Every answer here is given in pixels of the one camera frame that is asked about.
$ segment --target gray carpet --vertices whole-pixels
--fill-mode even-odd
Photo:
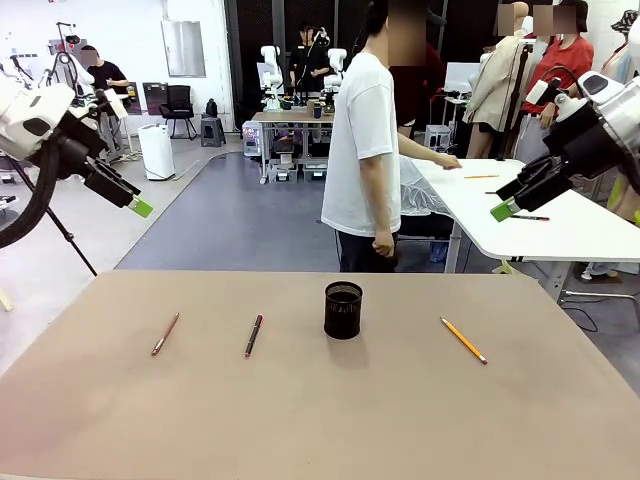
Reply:
[[[129,254],[120,269],[311,271],[338,270],[336,240],[319,224],[323,183],[260,185],[258,164],[240,153],[216,157],[167,208]],[[442,272],[429,262],[429,245],[401,242],[400,272]],[[488,273],[498,262],[480,254],[468,239],[460,249],[458,270]],[[538,277],[539,268],[522,270]],[[579,291],[635,293],[640,279],[621,276],[619,285],[582,285]],[[640,394],[640,329],[625,301],[566,304],[584,309],[599,328],[589,338]],[[593,328],[581,312],[567,312]]]

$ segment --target white wall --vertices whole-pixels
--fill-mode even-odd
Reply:
[[[4,48],[18,53],[45,55],[50,39],[58,38],[57,21],[75,23],[75,33],[86,38],[105,60],[117,64],[138,84],[146,109],[142,82],[191,85],[196,114],[204,112],[209,98],[218,104],[225,130],[232,129],[233,102],[224,0],[168,0],[171,20],[201,23],[206,78],[170,78],[160,22],[162,0],[0,0],[0,39]],[[130,129],[162,120],[129,117]],[[183,122],[178,129],[184,131]]]
[[[589,33],[586,38],[595,48],[593,69],[598,71],[613,51],[624,43],[624,37],[611,30],[625,10],[638,10],[640,0],[587,0]]]

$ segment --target beige tabletop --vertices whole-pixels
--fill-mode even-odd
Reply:
[[[364,290],[350,341],[322,330],[338,278]],[[524,276],[103,274],[0,379],[25,476],[637,480],[638,445],[639,400]]]
[[[263,123],[333,123],[333,114],[323,113],[322,117],[314,118],[313,115],[309,115],[306,110],[258,112],[251,121]]]

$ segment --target pen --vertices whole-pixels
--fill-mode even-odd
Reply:
[[[531,217],[529,215],[511,215],[511,218],[519,218],[520,220],[538,220],[540,222],[548,222],[551,220],[549,217]]]
[[[256,323],[253,324],[253,331],[249,337],[249,343],[247,343],[247,349],[244,351],[244,358],[251,356],[251,351],[253,350],[253,345],[256,343],[256,338],[258,337],[258,332],[260,331],[263,320],[264,317],[262,315],[257,316]]]
[[[167,338],[169,338],[169,335],[171,334],[171,330],[173,330],[173,327],[176,326],[176,323],[178,322],[178,318],[180,318],[180,313],[175,314],[175,316],[173,317],[173,320],[169,324],[169,328],[167,328],[167,331],[164,332],[164,335],[160,337],[160,340],[158,340],[158,343],[156,343],[156,346],[153,347],[153,350],[151,351],[152,357],[155,357],[158,353],[160,353],[162,346],[164,345],[164,343],[167,341]]]
[[[464,343],[464,344],[465,344],[465,346],[466,346],[469,350],[471,350],[471,351],[473,352],[473,354],[474,354],[476,357],[478,357],[478,359],[479,359],[482,363],[484,363],[485,365],[486,365],[487,363],[489,363],[489,362],[487,361],[487,359],[486,359],[486,358],[484,358],[484,357],[482,356],[482,354],[478,351],[478,349],[477,349],[476,347],[474,347],[473,345],[471,345],[471,342],[469,342],[469,340],[467,340],[466,338],[464,338],[464,337],[462,336],[462,334],[461,334],[458,330],[456,330],[456,327],[454,327],[453,325],[451,325],[447,320],[445,320],[445,319],[444,319],[444,318],[442,318],[442,317],[440,317],[440,320],[442,320],[442,323],[444,323],[444,324],[447,326],[447,328],[448,328],[449,330],[451,330],[451,332],[452,332],[456,337],[458,337],[458,340],[460,340],[462,343]]]

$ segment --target red shirt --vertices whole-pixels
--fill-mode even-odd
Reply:
[[[444,85],[446,69],[438,52],[427,43],[424,66],[391,67],[395,84],[396,118],[398,125],[416,120],[429,108],[429,100]]]
[[[593,45],[582,38],[582,36],[578,36],[576,41],[564,50],[560,48],[560,42],[556,39],[533,72],[527,93],[533,89],[533,86],[538,80],[542,80],[543,75],[550,68],[562,65],[571,70],[576,77],[580,78],[580,76],[591,70],[592,64]],[[569,88],[575,83],[571,75],[563,70],[554,70],[549,73],[549,75],[545,77],[545,81],[551,80],[553,77],[558,77],[561,80],[560,88]],[[544,110],[544,107],[538,107],[532,103],[524,102],[522,110],[526,113],[540,114],[542,110]]]

